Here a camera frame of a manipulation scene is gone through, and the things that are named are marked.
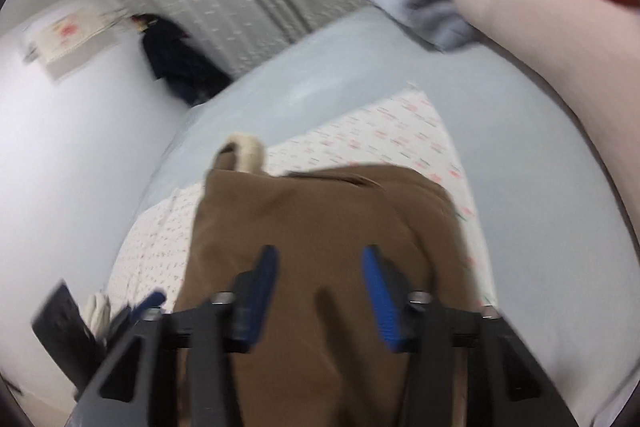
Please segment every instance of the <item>brown bag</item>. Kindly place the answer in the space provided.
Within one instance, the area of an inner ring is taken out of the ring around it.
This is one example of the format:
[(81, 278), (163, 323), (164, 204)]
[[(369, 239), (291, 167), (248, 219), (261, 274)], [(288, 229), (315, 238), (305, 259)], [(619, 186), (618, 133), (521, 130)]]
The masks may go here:
[[(449, 307), (476, 309), (452, 203), (418, 172), (359, 166), (279, 178), (209, 173), (175, 310), (230, 288), (263, 245), (280, 254), (262, 339), (251, 354), (233, 355), (245, 425), (393, 424), (408, 359), (389, 352), (378, 334), (362, 275), (362, 251), (372, 244), (416, 289)], [(457, 384), (465, 375), (458, 371)], [(184, 422), (186, 394), (182, 399)], [(460, 425), (460, 390), (454, 402)]]

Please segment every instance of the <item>brown fabric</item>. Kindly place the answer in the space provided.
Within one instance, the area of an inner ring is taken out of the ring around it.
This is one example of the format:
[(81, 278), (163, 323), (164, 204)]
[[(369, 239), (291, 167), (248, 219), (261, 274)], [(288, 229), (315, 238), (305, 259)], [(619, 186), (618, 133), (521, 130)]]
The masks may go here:
[(175, 310), (228, 289), (266, 244), (280, 273), (262, 340), (233, 357), (245, 425), (392, 425), (407, 359), (379, 338), (362, 250), (380, 245), (416, 289), (475, 309), (446, 192), (394, 166), (282, 178), (214, 169)]

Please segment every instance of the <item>patterned paper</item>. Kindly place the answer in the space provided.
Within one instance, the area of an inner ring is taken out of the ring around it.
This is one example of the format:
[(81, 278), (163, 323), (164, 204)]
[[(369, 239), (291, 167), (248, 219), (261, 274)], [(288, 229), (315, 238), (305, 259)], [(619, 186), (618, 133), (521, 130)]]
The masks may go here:
[[(496, 305), (489, 254), (465, 172), (437, 111), (423, 92), (405, 90), (269, 148), (266, 171), (279, 176), (287, 171), (361, 163), (409, 167), (447, 189), (465, 237), (467, 267), (476, 281), (478, 304)], [(140, 216), (114, 265), (107, 289), (110, 297), (117, 296), (118, 303), (126, 299), (137, 302), (159, 287), (167, 292), (165, 308), (173, 309), (202, 191), (202, 184), (176, 190), (171, 198)], [(151, 232), (148, 223), (155, 224)], [(113, 301), (111, 308), (118, 311)]]

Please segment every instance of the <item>silver bolt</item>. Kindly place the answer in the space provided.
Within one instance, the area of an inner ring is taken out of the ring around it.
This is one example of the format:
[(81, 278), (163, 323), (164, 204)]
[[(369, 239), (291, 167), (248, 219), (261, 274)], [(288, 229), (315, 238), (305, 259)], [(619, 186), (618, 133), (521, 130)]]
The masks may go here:
[(231, 304), (236, 300), (236, 296), (233, 292), (218, 292), (213, 295), (211, 302), (213, 304)]
[(162, 318), (162, 310), (160, 308), (149, 308), (142, 314), (144, 321), (159, 321)]
[(484, 319), (499, 319), (500, 312), (495, 309), (493, 306), (483, 306), (480, 311), (482, 314), (482, 318)]
[(431, 295), (427, 292), (411, 292), (409, 293), (409, 302), (411, 302), (411, 304), (429, 304), (431, 302)]

